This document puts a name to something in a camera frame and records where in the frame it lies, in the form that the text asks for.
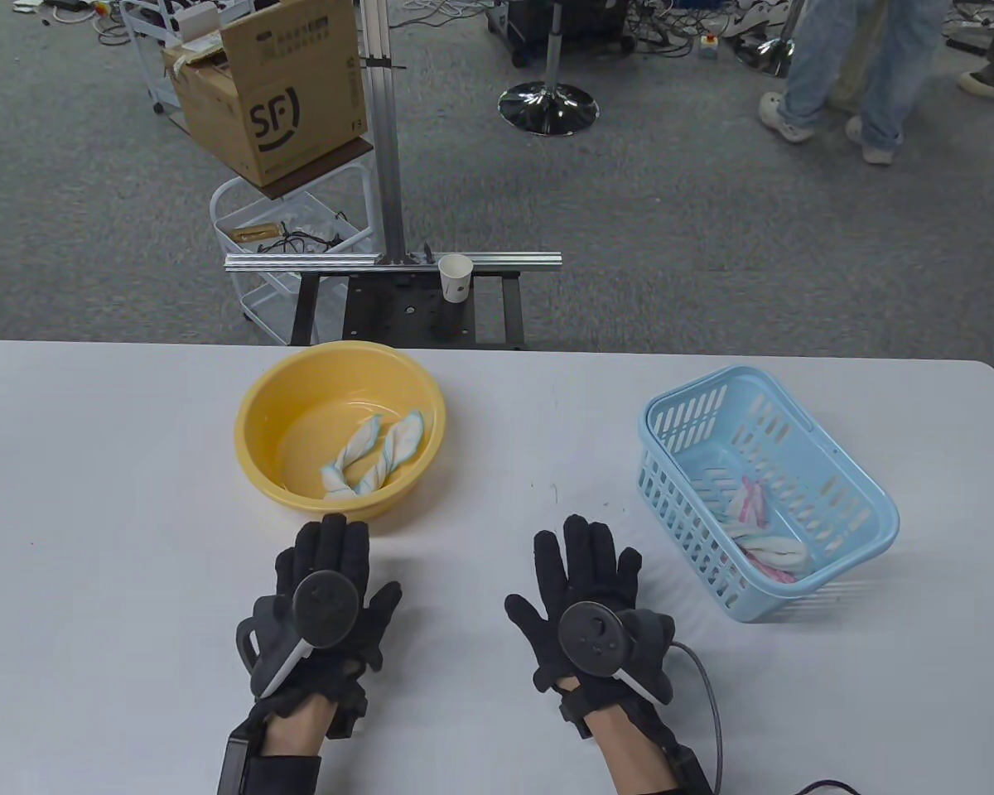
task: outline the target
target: yellow plastic basin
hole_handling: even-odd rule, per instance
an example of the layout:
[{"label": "yellow plastic basin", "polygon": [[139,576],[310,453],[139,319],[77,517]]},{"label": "yellow plastic basin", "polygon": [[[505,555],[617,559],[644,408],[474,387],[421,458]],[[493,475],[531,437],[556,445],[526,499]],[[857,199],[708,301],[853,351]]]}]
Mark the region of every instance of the yellow plastic basin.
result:
[{"label": "yellow plastic basin", "polygon": [[[372,414],[383,431],[372,453],[346,467],[357,484],[374,465],[387,430],[420,409],[420,450],[381,489],[354,499],[326,499],[320,470]],[[328,342],[289,356],[243,398],[235,423],[239,465],[277,503],[315,515],[367,519],[387,511],[434,461],[445,434],[445,401],[434,378],[403,353],[373,342]]]}]

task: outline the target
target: light blue plastic basket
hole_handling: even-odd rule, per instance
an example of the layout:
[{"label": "light blue plastic basket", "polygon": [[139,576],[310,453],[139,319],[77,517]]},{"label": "light blue plastic basket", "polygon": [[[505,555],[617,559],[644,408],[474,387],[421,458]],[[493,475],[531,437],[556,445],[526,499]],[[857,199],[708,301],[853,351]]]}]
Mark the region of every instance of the light blue plastic basket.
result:
[{"label": "light blue plastic basket", "polygon": [[[772,376],[729,367],[659,395],[638,425],[638,488],[726,613],[755,620],[886,550],[898,508]],[[810,549],[812,573],[780,583],[725,534],[742,477],[765,486],[770,532]]]}]

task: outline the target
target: blue jeans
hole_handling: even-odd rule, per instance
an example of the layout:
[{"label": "blue jeans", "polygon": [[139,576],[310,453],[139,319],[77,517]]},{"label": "blue jeans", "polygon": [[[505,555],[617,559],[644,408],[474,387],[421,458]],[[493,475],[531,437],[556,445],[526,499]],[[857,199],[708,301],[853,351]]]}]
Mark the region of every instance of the blue jeans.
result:
[{"label": "blue jeans", "polygon": [[[795,56],[780,107],[785,122],[796,128],[818,122],[858,17],[871,10],[873,1],[813,0],[795,31]],[[902,143],[902,122],[931,71],[949,7],[950,0],[888,0],[883,46],[861,102],[861,140],[868,147],[893,152]]]}]

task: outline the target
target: chrome stand base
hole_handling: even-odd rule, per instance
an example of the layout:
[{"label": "chrome stand base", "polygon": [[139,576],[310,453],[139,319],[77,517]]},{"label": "chrome stand base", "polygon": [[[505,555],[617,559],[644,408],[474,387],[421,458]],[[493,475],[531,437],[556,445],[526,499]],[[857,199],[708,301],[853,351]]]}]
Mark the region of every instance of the chrome stand base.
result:
[{"label": "chrome stand base", "polygon": [[585,91],[562,83],[550,90],[541,80],[509,88],[497,109],[514,128],[535,136],[572,136],[600,117],[600,107]]},{"label": "chrome stand base", "polygon": [[762,72],[772,77],[788,76],[795,54],[793,39],[770,38],[767,41],[740,40],[736,48],[736,58],[748,69]]}]

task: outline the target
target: white table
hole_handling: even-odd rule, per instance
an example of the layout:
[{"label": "white table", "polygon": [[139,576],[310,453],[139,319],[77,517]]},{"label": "white table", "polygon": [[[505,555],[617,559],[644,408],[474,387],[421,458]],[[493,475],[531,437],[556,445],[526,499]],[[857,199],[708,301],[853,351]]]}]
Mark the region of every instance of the white table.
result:
[{"label": "white table", "polygon": [[[233,629],[300,525],[239,472],[240,395],[285,349],[0,342],[0,795],[196,795],[248,708]],[[635,491],[639,410],[729,359],[414,353],[448,434],[376,520],[405,600],[371,711],[326,746],[339,795],[610,795],[600,754],[531,685],[502,612],[536,598],[531,536],[569,512],[644,554],[641,602],[709,667],[730,795],[837,777],[864,793],[994,793],[994,372],[958,361],[758,359],[902,515],[842,598],[724,616]],[[589,431],[585,441],[582,431]],[[697,675],[666,716],[712,775]]]}]

